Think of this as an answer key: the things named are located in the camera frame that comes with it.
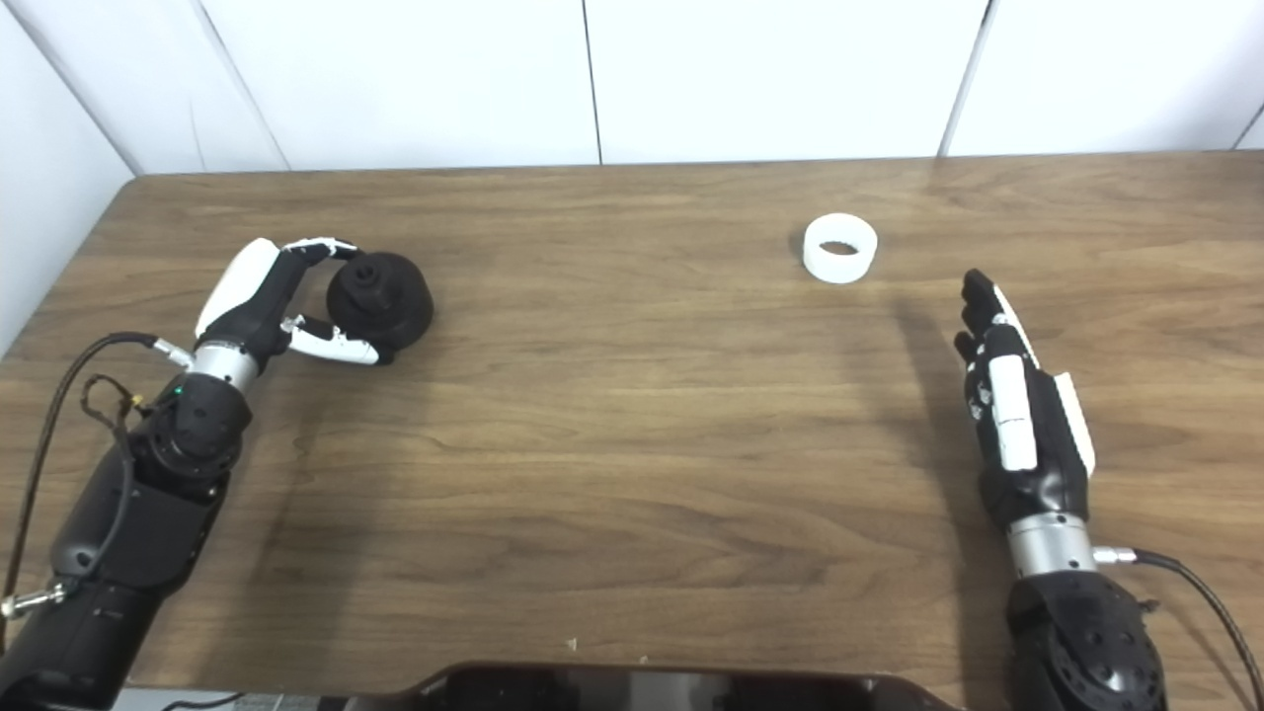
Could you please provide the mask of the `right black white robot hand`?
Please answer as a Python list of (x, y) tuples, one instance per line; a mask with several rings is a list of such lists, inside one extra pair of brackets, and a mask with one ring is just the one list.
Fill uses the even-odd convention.
[(1043, 368), (1002, 291), (983, 271), (963, 275), (963, 400), (983, 457), (980, 495), (997, 529), (1034, 514), (1088, 520), (1096, 450), (1073, 378)]

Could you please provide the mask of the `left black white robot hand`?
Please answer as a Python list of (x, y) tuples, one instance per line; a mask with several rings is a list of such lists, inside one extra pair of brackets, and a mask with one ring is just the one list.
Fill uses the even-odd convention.
[(190, 373), (243, 387), (265, 372), (272, 358), (288, 350), (353, 364), (392, 363), (391, 350), (353, 338), (331, 321), (284, 314), (311, 267), (362, 256), (360, 247), (330, 237), (287, 245), (259, 238), (246, 244), (217, 280), (198, 314)]

